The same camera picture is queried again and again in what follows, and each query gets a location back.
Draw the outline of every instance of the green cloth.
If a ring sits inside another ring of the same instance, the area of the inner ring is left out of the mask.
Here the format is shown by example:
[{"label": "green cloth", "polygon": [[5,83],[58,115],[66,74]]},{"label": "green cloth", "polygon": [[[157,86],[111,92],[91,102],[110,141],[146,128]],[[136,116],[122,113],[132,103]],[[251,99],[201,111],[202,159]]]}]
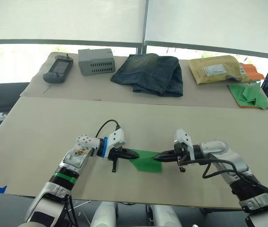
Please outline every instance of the green cloth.
[{"label": "green cloth", "polygon": [[141,172],[149,173],[161,173],[161,162],[153,160],[154,156],[158,152],[146,151],[146,150],[134,150],[139,154],[139,158],[130,159],[130,162]]},{"label": "green cloth", "polygon": [[260,93],[260,83],[254,86],[230,84],[228,87],[239,106],[257,106],[263,110],[268,107],[267,98]]}]

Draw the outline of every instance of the gray box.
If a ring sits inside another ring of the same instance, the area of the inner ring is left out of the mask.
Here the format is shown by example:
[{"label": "gray box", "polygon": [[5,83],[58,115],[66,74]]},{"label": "gray box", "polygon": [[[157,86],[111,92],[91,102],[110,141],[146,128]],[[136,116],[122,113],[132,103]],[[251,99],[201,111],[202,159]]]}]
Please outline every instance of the gray box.
[{"label": "gray box", "polygon": [[78,50],[78,65],[83,76],[115,72],[115,60],[112,50]]}]

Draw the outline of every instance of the green band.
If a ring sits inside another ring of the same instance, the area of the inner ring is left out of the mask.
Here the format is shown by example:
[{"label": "green band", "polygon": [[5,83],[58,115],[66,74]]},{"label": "green band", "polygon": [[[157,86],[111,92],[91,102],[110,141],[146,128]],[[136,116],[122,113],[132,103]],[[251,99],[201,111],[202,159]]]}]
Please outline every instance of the green band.
[{"label": "green band", "polygon": [[63,179],[66,179],[66,180],[70,181],[72,184],[75,184],[77,181],[77,179],[75,177],[69,177],[65,174],[61,174],[61,173],[57,173],[57,172],[54,173],[54,176],[58,176],[58,177],[61,177]]}]

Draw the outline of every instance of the beige table surface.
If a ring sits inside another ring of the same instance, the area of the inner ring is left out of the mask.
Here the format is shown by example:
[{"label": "beige table surface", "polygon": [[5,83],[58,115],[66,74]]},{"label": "beige table surface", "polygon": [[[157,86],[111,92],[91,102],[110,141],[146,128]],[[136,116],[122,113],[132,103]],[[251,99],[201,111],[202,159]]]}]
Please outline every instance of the beige table surface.
[{"label": "beige table surface", "polygon": [[[184,83],[182,97],[158,97],[146,93],[134,93],[132,86],[119,85],[110,81],[113,73],[103,73],[84,77],[78,67],[78,55],[69,54],[74,59],[70,74],[63,84],[44,82],[43,74],[48,72],[55,61],[55,56],[64,54],[52,52],[47,61],[41,66],[36,76],[21,96],[69,98],[81,100],[102,100],[109,102],[186,105],[239,108],[233,98],[228,84],[235,81],[222,81],[211,84],[197,85],[186,60],[180,60],[182,79]],[[125,62],[127,57],[114,57],[116,70]]]},{"label": "beige table surface", "polygon": [[[126,148],[164,151],[173,133],[184,129],[193,144],[227,142],[268,186],[268,111],[126,104],[58,98],[21,97],[0,126],[0,187],[5,193],[36,196],[78,135],[95,135],[108,119],[125,131]],[[100,137],[114,130],[107,125]],[[73,189],[75,199],[239,208],[220,176],[202,179],[204,166],[163,163],[162,173],[143,173],[120,159],[92,158]]]}]

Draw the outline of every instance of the denim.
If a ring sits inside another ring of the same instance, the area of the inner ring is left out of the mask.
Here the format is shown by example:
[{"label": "denim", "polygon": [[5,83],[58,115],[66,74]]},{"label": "denim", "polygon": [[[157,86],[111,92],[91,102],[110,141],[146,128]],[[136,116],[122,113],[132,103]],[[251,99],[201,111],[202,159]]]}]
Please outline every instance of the denim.
[{"label": "denim", "polygon": [[176,57],[154,53],[131,54],[112,82],[132,85],[133,92],[146,92],[157,96],[183,96],[182,73]]}]

